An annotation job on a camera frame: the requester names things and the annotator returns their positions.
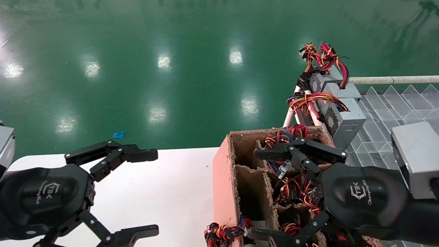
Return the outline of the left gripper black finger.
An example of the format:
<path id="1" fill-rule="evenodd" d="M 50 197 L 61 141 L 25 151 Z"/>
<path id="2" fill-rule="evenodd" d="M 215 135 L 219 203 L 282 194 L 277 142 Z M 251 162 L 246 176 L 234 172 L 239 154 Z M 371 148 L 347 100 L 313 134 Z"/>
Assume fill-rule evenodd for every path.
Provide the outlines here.
<path id="1" fill-rule="evenodd" d="M 34 246 L 56 247 L 55 241 L 59 237 L 67 235 L 82 223 L 100 239 L 98 247 L 133 247 L 139 239 L 159 234 L 159 227 L 155 224 L 125 228 L 110 233 L 89 210 L 69 213 L 62 210 L 47 210 L 33 216 L 33 230 L 37 232 L 37 235 L 44 236 Z"/>
<path id="2" fill-rule="evenodd" d="M 90 169 L 94 182 L 102 181 L 124 162 L 139 163 L 158 159 L 158 150 L 141 150 L 136 144 L 120 144 L 115 140 L 99 142 L 66 154 L 67 164 L 81 166 L 92 161 L 99 162 Z"/>

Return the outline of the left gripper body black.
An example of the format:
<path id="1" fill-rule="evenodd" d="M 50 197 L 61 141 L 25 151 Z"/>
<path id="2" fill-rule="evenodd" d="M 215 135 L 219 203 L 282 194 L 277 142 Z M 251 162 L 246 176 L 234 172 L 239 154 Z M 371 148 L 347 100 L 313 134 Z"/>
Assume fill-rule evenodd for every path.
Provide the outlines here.
<path id="1" fill-rule="evenodd" d="M 1 180 L 1 240 L 25 240 L 54 231 L 69 234 L 94 204 L 88 172 L 69 164 L 6 172 Z"/>

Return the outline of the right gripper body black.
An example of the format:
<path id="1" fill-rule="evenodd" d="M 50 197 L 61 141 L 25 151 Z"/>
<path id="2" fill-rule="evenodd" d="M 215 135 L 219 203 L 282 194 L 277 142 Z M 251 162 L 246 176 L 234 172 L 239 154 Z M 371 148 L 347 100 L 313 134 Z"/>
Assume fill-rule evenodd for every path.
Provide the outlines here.
<path id="1" fill-rule="evenodd" d="M 410 193 L 398 170 L 334 164 L 322 172 L 323 209 L 346 232 L 397 238 L 397 221 Z"/>

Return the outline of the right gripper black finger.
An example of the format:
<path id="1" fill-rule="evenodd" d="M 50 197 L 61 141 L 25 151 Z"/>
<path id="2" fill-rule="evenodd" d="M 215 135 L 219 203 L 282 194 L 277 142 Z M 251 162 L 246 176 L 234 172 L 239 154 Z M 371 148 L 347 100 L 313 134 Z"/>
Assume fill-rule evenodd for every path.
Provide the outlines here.
<path id="1" fill-rule="evenodd" d="M 296 139 L 291 143 L 276 143 L 272 148 L 254 150 L 254 158 L 262 161 L 280 162 L 274 175 L 282 180 L 291 168 L 295 168 L 310 181 L 320 181 L 322 170 L 314 161 L 328 164 L 344 163 L 345 151 L 315 142 L 310 139 Z"/>
<path id="2" fill-rule="evenodd" d="M 250 228 L 248 229 L 247 237 L 253 240 L 268 242 L 271 247 L 303 247 L 312 236 L 325 226 L 328 220 L 329 215 L 325 212 L 320 212 L 294 236 L 281 231 Z"/>

